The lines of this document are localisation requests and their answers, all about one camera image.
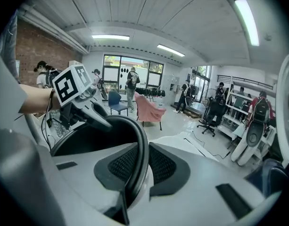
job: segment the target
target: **blue chair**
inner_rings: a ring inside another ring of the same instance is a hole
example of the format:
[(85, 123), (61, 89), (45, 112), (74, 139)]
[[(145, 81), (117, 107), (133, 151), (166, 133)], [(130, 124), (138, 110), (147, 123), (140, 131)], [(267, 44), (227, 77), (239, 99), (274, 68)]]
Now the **blue chair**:
[(118, 111), (120, 114), (121, 111), (126, 110), (127, 116), (129, 116), (128, 107), (119, 103), (121, 99), (121, 95), (118, 94), (117, 91), (109, 91), (108, 93), (108, 106), (115, 111)]

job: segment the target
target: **black office chair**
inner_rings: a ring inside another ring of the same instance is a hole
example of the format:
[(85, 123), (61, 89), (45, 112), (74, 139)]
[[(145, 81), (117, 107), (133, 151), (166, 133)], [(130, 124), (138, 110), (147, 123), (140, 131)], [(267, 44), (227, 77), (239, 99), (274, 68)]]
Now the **black office chair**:
[[(203, 121), (199, 120), (199, 122), (202, 123), (203, 125), (197, 125), (197, 128), (204, 127), (206, 129), (202, 131), (202, 134), (204, 134), (207, 130), (209, 130), (213, 134), (212, 136), (215, 137), (215, 129), (211, 128), (210, 126), (220, 125), (224, 113), (225, 113), (225, 100), (221, 98), (213, 99), (211, 97), (209, 107), (207, 108), (204, 120)], [(213, 125), (212, 123), (215, 115), (216, 115), (216, 122), (215, 125)]]

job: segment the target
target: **fluorescent light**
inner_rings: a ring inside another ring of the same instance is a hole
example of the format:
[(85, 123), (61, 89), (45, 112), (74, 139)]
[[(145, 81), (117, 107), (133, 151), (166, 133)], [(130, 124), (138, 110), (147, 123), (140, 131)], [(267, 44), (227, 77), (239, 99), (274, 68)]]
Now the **fluorescent light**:
[(124, 35), (113, 35), (113, 34), (99, 34), (99, 35), (92, 35), (94, 39), (116, 39), (116, 40), (129, 40), (130, 36)]
[(235, 4), (237, 5), (245, 21), (245, 24), (249, 33), (251, 45), (259, 46), (256, 23), (254, 21), (249, 4), (247, 3), (246, 0), (235, 0)]
[(159, 44), (159, 45), (157, 46), (157, 48), (161, 48), (161, 49), (167, 50), (167, 51), (172, 52), (172, 53), (174, 53), (174, 54), (177, 54), (177, 55), (179, 55), (179, 56), (181, 56), (181, 57), (184, 57), (184, 56), (185, 56), (184, 54), (181, 54), (181, 53), (177, 52), (176, 50), (173, 50), (173, 49), (171, 49), (171, 48), (165, 47), (165, 46), (163, 46), (163, 45), (161, 45), (161, 44)]

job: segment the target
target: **red brick wall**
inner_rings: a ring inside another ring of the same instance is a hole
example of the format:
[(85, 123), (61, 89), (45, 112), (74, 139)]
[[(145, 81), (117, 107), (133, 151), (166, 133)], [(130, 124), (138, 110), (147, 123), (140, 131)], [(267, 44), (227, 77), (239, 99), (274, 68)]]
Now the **red brick wall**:
[(33, 72), (33, 69), (39, 61), (64, 70), (71, 60), (81, 62), (82, 54), (43, 30), (18, 19), (16, 60), (20, 61), (21, 83), (36, 86), (38, 73)]

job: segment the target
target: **white floor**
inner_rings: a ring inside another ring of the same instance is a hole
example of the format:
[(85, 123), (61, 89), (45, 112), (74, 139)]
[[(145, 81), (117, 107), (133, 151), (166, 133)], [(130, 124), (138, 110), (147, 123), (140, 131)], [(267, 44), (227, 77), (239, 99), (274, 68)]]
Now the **white floor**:
[[(110, 114), (110, 108), (107, 105), (107, 102), (103, 102), (103, 106), (105, 110)], [(134, 103), (135, 110), (133, 113), (129, 112), (129, 117), (137, 119), (137, 105)], [(236, 162), (231, 161), (231, 154), (235, 149), (235, 146), (231, 146), (231, 138), (226, 136), (224, 133), (220, 132), (215, 128), (215, 137), (212, 137), (210, 132), (206, 132), (202, 134), (204, 128), (197, 128), (196, 125), (200, 124), (198, 119), (193, 119), (184, 114), (176, 114), (173, 112), (172, 107), (164, 106), (166, 108), (166, 113), (162, 117), (162, 131), (160, 130), (159, 123), (151, 123), (145, 122), (144, 129), (148, 136), (149, 141), (158, 139), (160, 137), (165, 136), (174, 136), (178, 135), (181, 132), (188, 133), (193, 139), (197, 140), (206, 150), (208, 150), (216, 159), (224, 164), (226, 167), (230, 168), (234, 172), (238, 173), (239, 176), (244, 177), (250, 172), (252, 172), (256, 167), (256, 161), (254, 159), (250, 159), (249, 162), (245, 166), (239, 166)], [(118, 114), (118, 112), (112, 110), (112, 114)], [(121, 111), (121, 115), (126, 116), (126, 110)], [(77, 123), (75, 126), (71, 127), (71, 129), (75, 128), (80, 123)]]

